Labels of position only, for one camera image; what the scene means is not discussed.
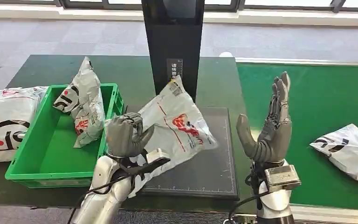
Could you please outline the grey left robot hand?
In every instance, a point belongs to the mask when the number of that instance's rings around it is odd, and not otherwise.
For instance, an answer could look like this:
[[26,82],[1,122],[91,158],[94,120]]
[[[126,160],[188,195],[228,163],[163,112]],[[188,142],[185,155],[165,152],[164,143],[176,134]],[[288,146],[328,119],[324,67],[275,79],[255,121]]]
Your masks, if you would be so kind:
[[130,112],[105,121],[108,155],[136,157],[141,154],[154,133],[154,126],[143,127],[139,113]]

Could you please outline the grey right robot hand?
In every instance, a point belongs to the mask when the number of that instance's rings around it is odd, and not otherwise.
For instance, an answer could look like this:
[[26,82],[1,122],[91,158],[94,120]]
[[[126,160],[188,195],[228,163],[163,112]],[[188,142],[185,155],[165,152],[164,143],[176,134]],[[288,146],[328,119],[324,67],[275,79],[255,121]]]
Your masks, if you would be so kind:
[[279,163],[285,158],[292,133],[289,115],[290,84],[286,71],[280,77],[274,78],[268,115],[257,140],[254,140],[251,134],[248,117],[240,114],[237,119],[236,129],[244,153],[255,162]]

